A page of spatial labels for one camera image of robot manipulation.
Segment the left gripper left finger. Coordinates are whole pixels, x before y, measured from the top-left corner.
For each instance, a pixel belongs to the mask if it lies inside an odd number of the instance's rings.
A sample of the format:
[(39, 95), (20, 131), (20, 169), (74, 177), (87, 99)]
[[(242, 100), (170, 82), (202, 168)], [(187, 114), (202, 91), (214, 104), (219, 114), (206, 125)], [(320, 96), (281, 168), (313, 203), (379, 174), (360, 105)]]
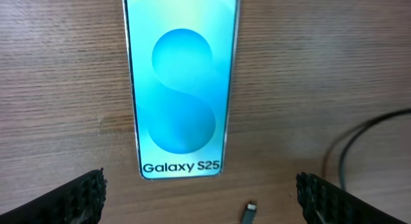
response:
[(106, 200), (107, 179), (94, 169), (1, 215), (1, 224), (97, 224)]

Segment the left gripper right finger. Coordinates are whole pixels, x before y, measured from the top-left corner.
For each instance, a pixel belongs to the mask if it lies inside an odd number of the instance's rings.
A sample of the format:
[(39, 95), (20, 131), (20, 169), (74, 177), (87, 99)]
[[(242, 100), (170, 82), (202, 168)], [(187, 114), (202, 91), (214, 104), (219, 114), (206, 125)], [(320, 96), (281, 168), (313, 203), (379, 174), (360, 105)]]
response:
[(302, 172), (296, 181), (307, 224), (405, 224), (317, 175)]

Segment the Galaxy S25 smartphone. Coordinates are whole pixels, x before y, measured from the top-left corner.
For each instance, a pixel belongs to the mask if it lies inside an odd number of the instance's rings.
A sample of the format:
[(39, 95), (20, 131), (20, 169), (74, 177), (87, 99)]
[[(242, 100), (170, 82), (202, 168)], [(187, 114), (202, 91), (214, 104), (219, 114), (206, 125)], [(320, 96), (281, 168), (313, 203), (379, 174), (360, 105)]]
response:
[(123, 0), (144, 179), (223, 171), (240, 2)]

